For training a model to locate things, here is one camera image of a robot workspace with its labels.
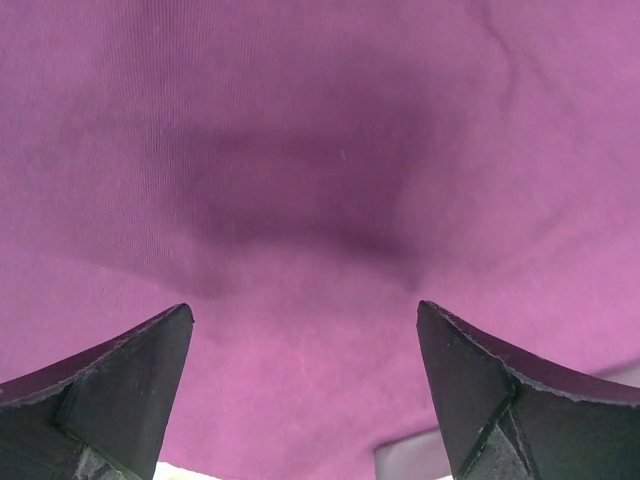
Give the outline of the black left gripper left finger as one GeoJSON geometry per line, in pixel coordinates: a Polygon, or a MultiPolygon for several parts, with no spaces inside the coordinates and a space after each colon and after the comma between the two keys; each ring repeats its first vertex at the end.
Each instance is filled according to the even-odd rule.
{"type": "Polygon", "coordinates": [[[3,383],[2,478],[152,478],[192,331],[179,304],[3,383]]]}

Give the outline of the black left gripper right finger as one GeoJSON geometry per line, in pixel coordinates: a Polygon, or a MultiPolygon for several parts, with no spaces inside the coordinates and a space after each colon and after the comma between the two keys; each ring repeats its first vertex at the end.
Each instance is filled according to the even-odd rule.
{"type": "Polygon", "coordinates": [[[637,388],[545,360],[430,301],[417,332],[454,478],[638,478],[637,388]]]}

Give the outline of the purple cloth mat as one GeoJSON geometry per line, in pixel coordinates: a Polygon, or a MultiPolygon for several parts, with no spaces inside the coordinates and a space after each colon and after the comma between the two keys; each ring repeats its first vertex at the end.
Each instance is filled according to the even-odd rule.
{"type": "Polygon", "coordinates": [[[637,2],[2,3],[3,379],[187,303],[165,461],[370,479],[421,300],[638,360],[637,2]]]}

